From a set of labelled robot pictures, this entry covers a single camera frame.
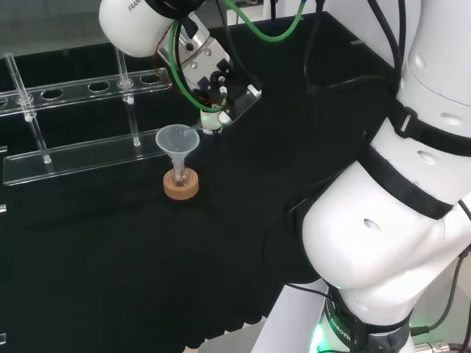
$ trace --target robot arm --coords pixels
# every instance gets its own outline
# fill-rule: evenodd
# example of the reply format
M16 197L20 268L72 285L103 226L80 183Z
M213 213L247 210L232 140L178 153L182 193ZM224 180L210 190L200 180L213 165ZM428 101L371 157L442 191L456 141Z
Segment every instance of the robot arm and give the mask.
M180 63L194 94L218 101L219 77L224 77L227 106L220 113L202 112L206 132L230 124L247 111L260 97L251 82L236 72L230 55L193 13L203 0L102 0L99 20L110 42L133 57L158 54L169 64L169 28L174 20L183 22L178 38Z

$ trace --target black cable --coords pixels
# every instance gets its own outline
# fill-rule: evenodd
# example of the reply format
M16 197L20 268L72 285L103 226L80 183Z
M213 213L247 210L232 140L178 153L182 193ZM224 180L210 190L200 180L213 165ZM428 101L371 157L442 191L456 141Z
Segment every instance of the black cable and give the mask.
M270 12L272 15L272 22L277 19L277 0L270 0Z
M401 61L404 63L406 53L406 34L407 34L407 13L406 0L399 0L399 50Z
M397 45L396 37L394 36L394 33L391 27L389 26L386 17L384 17L383 11L381 11L381 8L376 2L376 0L368 0L368 4L371 7L373 13L375 14L376 19L380 23L381 28L383 29L384 34L388 39L389 45L391 46L392 57L394 59L394 85L392 86L392 88L394 96L396 96L397 92L399 91L400 77L403 69L403 61L401 60L400 49Z
M461 343L449 343L448 346L450 347L450 351L461 351L461 348L463 348L463 345ZM471 353L471 347L465 346L464 351L466 353Z
M229 26L227 25L226 20L224 18L224 13L222 12L219 0L216 0L216 6L218 7L219 15L221 16L222 26L224 27L224 30L226 32L227 43L229 44L229 48L231 50L231 53L229 53L229 55L234 59L237 66L242 70L244 76L249 80L250 83L252 83L253 87L255 87L256 90L261 90L262 85L258 78L254 74L251 74L249 70L247 70L247 68L237 55L236 47L234 46L233 39L230 35Z
M302 291L304 291L304 292L314 293L314 294L323 296L324 298L329 299L330 301L332 301L332 297L331 297L331 296L329 296L328 294L325 294L325 293L323 293L323 292L319 292L318 290L309 289L309 288L304 288L304 287L299 287L299 286L297 286L297 285L292 285L291 283L286 283L286 285L287 285L288 287L291 287L291 288L294 288L294 289L297 289L297 290L302 290Z
M463 209L463 211L466 213L466 215L468 216L468 218L471 221L471 211L467 207L467 205L463 202L463 200L459 200L458 204L461 206L461 208ZM456 264L456 267L455 267L455 273L453 275L453 281L451 282L450 296L448 297L448 303L447 303L447 306L446 306L445 311L443 312L442 316L440 317L440 319L435 324L433 324L431 326L412 327L411 328L411 336L412 337L418 336L418 335L423 335L424 333L429 333L431 330L436 329L438 326L440 326L443 323L443 321L447 318L448 313L450 312L450 309L451 309L451 305L453 303L453 298L455 296L456 286L458 284L459 271L461 269L461 265L463 264L464 258L468 255L469 250L470 250L470 247L465 249L458 256L459 260L458 260L458 263Z
M458 204L461 206L461 208L463 209L464 213L466 213L466 215L468 216L468 218L469 218L470 221L471 221L471 211L470 211L470 209L468 208L468 206L463 202L463 200L459 200L459 201L458 201Z
M455 273L453 275L453 281L451 283L450 296L448 297L448 303L442 316L439 318L439 320L435 324L431 326L412 327L411 328L412 337L429 333L431 330L436 329L438 326L440 326L443 323L443 321L447 318L448 313L450 312L450 309L451 309L451 304L453 303L453 298L455 297L455 290L456 290L456 285L458 283L459 270L461 268L461 265L463 264L465 257L466 255L464 254L460 255L458 263L456 264Z
M316 17L317 18L316 18L316 22L314 23L314 27L312 29L311 35L309 36L308 45L306 46L306 51L304 54L304 79L308 86L308 91L311 93L318 93L322 91L336 90L336 89L346 87L352 84L357 84L360 82L385 82L385 83L389 83L390 91L392 92L394 96L396 96L399 89L399 82L400 82L401 71L402 71L402 59L400 59L400 50L397 45L397 41L394 36L394 33L392 32L391 27L389 26L386 18L384 17L384 14L381 12L381 8L379 8L378 4L376 3L376 0L369 0L369 4L370 4L370 7L372 7L373 13L376 15L376 18L380 22L381 28L383 28L383 31L386 37L388 38L389 45L391 46L391 50L394 57L394 83L391 83L389 79L381 75L362 75L362 76L353 77L352 79L348 79L343 82L337 82L337 83L333 83L331 85L326 85L326 86L312 85L310 83L309 57L311 56L312 48L313 48L317 33L319 31L319 28L322 22L324 3L325 3L325 0L316 0ZM401 32L402 35L405 36L405 32L406 32L406 28L403 26L402 32Z
M325 0L316 0L316 22L314 22L314 27L311 31L311 35L308 39L308 45L306 46L306 50L304 52L304 80L308 88L310 87L309 82L309 58L311 57L312 47L314 42L316 41L317 32L321 26L322 17L324 15L324 4Z

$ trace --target black strap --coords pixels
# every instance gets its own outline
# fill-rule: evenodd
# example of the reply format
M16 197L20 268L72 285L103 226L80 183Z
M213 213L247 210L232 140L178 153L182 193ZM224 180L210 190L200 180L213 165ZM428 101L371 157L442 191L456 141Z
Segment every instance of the black strap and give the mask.
M471 138L450 134L419 120L417 113L409 107L404 107L398 100L392 98L388 118L396 134L402 138L412 138L432 149L471 157Z
M145 0L145 2L163 17L180 20L198 9L204 0Z
M432 219L441 219L453 206L426 193L409 182L372 146L367 146L358 161L368 174L389 194L412 210Z

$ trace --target clear acrylic rack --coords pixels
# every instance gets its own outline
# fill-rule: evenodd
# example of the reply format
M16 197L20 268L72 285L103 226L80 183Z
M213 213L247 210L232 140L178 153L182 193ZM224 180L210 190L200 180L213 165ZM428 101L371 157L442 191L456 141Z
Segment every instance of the clear acrylic rack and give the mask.
M139 132L134 95L167 90L165 68L128 73L124 54L116 49L119 74L26 89L14 57L5 55L15 90L0 93L0 117L22 114L30 125L37 151L4 158L4 185L13 186L165 154L155 142L158 130ZM48 149L37 111L120 96L130 134Z

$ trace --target black table surface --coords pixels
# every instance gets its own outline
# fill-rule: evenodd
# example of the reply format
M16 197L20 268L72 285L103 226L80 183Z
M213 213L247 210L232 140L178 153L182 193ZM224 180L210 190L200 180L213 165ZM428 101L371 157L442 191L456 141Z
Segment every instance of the black table surface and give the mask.
M259 27L276 35L291 21ZM261 265L263 235L288 200L354 160L364 131L385 117L381 85L306 94L302 57L313 22L307 15L280 44L233 27L263 98L220 138L202 136L186 163L200 179L193 200L165 196L167 156L1 189L8 211L0 218L0 332L8 352L175 353L269 314L282 285ZM211 32L226 43L221 29ZM390 72L355 39L325 16L312 80ZM115 74L114 62L109 44L17 60L27 87ZM152 60L129 58L128 66L149 69ZM12 88L0 63L0 91ZM136 96L136 109L141 131L199 118L174 90ZM38 120L49 147L129 131L119 99L41 111ZM0 146L10 155L35 149L21 116L0 119Z

